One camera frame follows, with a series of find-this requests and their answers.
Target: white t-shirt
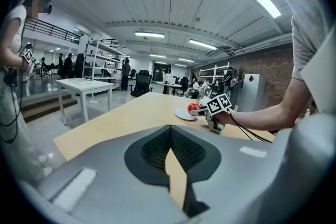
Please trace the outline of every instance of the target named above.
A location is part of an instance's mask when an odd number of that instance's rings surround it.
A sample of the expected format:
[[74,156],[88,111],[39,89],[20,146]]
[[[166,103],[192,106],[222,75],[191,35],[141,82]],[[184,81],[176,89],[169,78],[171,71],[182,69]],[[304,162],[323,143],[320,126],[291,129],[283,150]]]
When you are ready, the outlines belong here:
[[16,55],[18,55],[21,50],[21,44],[22,44],[21,37],[23,27],[25,25],[26,16],[27,16],[26,8],[23,5],[18,5],[7,14],[0,28],[0,37],[2,38],[5,34],[9,21],[15,18],[18,18],[20,20],[20,26],[13,38],[11,45],[9,46],[9,49]]
[[79,47],[77,54],[83,54],[86,49],[86,45],[89,42],[90,38],[87,35],[83,35],[79,38]]
[[287,3],[293,11],[292,77],[303,80],[300,71],[321,47],[331,30],[334,23],[333,12],[327,0],[287,0]]

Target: white plate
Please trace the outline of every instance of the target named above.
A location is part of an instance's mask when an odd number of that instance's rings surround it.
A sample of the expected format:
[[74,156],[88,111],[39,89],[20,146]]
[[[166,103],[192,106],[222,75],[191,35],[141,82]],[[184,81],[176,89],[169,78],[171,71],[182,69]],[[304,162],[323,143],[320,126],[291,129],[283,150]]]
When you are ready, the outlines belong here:
[[194,120],[197,120],[197,118],[198,118],[196,116],[191,116],[188,113],[187,109],[176,109],[175,110],[175,115],[178,116],[179,118],[181,118],[183,120],[187,120],[187,121],[194,121]]

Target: wooden table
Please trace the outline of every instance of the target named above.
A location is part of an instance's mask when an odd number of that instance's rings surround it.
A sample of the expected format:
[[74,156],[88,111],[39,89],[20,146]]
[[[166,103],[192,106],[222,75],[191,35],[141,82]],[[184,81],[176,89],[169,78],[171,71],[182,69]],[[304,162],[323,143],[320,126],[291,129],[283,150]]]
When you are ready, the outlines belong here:
[[[209,135],[216,135],[208,128],[205,117],[199,117],[196,121],[184,121],[174,114],[176,109],[186,109],[192,102],[195,100],[148,92],[55,138],[54,142],[64,158],[70,160],[102,141],[166,124],[188,126]],[[254,132],[270,141],[274,139],[269,132]],[[220,134],[249,139],[238,127],[232,125],[226,125]],[[165,163],[166,173],[170,177],[170,195],[182,209],[187,184],[186,174],[172,150],[168,152]]]
[[163,94],[168,94],[169,95],[169,90],[170,87],[173,87],[173,95],[175,95],[175,89],[182,87],[182,85],[179,84],[166,84],[163,83],[162,81],[157,81],[157,84],[163,85]]
[[89,121],[88,117],[88,108],[86,105],[86,95],[89,93],[96,93],[96,92],[108,92],[108,110],[112,108],[112,86],[113,84],[107,82],[101,82],[96,80],[87,80],[88,84],[77,84],[75,80],[84,80],[84,79],[58,79],[56,80],[57,83],[57,90],[58,90],[58,102],[61,110],[63,124],[67,125],[67,121],[64,115],[64,108],[62,102],[62,93],[61,89],[65,88],[72,92],[78,93],[80,95],[80,104],[82,108],[83,118],[85,122]]

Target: black chair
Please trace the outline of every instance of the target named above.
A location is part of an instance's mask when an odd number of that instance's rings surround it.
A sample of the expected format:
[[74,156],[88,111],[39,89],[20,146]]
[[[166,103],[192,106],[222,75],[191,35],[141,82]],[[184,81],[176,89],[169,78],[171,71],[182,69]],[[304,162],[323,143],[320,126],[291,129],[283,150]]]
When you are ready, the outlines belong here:
[[139,74],[140,75],[148,75],[149,76],[149,71],[148,70],[140,70]]
[[135,77],[135,73],[136,73],[137,71],[135,70],[135,69],[132,69],[131,70],[131,73],[130,73],[130,79],[133,79],[134,77]]
[[189,83],[189,79],[184,77],[181,79],[180,85],[182,86],[181,88],[179,88],[179,90],[182,91],[182,93],[180,94],[180,96],[184,95],[184,92],[188,89],[188,83]]
[[51,77],[51,74],[48,73],[48,70],[44,66],[41,66],[41,78],[47,78],[48,76]]
[[153,87],[149,87],[152,80],[152,75],[141,74],[141,71],[145,70],[140,70],[140,72],[136,74],[137,81],[135,83],[134,91],[133,91],[133,85],[130,85],[131,95],[133,97],[139,97],[145,93],[148,93],[149,91],[152,91],[153,89]]

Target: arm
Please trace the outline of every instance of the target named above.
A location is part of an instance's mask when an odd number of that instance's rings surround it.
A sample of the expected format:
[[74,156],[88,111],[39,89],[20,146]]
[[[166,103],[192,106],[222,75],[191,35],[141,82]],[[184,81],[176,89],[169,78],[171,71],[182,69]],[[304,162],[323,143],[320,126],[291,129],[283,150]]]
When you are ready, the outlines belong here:
[[3,38],[0,40],[0,64],[7,67],[27,68],[28,64],[9,49],[14,36],[19,29],[20,19],[15,18],[8,22]]
[[[292,78],[280,104],[254,112],[233,113],[234,119],[248,129],[272,131],[289,128],[300,115],[310,98],[303,81]],[[228,113],[215,116],[221,124],[235,125]]]

